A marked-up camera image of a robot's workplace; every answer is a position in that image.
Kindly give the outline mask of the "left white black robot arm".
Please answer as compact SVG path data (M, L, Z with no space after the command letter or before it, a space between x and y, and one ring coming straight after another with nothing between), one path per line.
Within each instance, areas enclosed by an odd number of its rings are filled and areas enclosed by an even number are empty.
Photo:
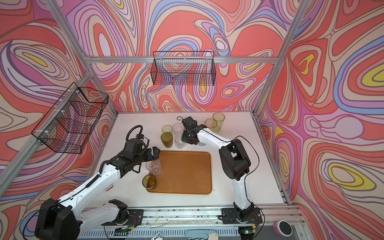
M40 240L75 240L105 223L125 224L130 217L128 206L117 199L90 211L84 209L135 166L158 160L160 149L148 145L141 137L127 140L124 149L104 161L91 179L58 200L46 200L38 212L35 236Z

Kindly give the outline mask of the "clear faceted glass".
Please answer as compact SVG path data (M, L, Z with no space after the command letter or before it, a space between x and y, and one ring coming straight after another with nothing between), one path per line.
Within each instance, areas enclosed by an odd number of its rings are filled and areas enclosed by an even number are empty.
M162 172L162 165L160 160L153 160L146 162L146 168L150 174L157 176Z

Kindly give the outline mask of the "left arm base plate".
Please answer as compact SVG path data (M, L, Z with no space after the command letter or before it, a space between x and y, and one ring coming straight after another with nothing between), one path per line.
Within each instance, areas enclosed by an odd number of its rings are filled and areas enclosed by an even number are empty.
M143 221L143 209L128 209L127 214L118 214L116 220L112 222L106 222L102 226L128 226L137 227L142 224Z

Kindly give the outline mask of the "short amber textured glass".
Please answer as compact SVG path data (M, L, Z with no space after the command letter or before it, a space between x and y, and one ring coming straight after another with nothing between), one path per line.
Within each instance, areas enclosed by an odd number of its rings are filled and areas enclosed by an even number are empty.
M156 176L152 174L148 174L144 176L142 179L142 185L147 190L153 190L157 187L157 179Z

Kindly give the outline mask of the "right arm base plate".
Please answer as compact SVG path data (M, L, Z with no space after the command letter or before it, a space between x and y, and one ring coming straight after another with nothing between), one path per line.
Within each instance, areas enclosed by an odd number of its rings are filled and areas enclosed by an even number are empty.
M222 208L218 219L223 224L253 224L260 225L263 223L263 216L260 210L253 208L250 211L240 211L235 208Z

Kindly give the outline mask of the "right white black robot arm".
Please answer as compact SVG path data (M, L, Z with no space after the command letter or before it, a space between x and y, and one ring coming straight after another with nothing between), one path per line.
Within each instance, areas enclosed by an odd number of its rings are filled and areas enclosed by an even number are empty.
M225 139L209 130L203 124L199 125L192 117L177 117L184 126L181 137L182 142L197 145L203 143L217 150L226 176L232 180L234 189L234 207L239 211L252 208L252 203L247 195L246 176L250 172L251 160L243 146L243 143L235 138Z

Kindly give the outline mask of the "brown plastic tray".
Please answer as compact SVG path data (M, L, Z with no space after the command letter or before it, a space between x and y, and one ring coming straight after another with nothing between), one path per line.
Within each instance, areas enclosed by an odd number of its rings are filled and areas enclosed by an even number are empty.
M211 155L208 152L162 151L162 172L150 193L208 195L212 187Z

